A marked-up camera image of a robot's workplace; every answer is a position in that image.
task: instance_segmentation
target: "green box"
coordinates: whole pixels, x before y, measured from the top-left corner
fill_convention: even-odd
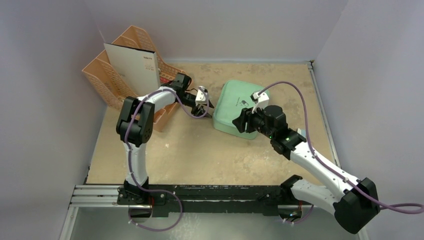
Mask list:
[[[221,96],[213,113],[213,127],[244,139],[254,139],[258,132],[240,133],[232,121],[240,116],[243,108],[252,108],[255,103],[251,99],[254,92],[264,89],[263,86],[255,85],[245,81],[229,80],[222,88]]]

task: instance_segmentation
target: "gray wall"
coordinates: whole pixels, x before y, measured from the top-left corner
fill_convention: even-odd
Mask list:
[[[105,104],[81,74],[102,38],[83,0],[0,3],[0,239],[58,239]]]
[[[176,61],[308,61],[347,0],[85,0],[105,40],[147,30]]]
[[[424,203],[424,2],[349,0],[318,55],[318,87],[343,168],[389,204]],[[424,214],[384,210],[371,239],[423,239]]]

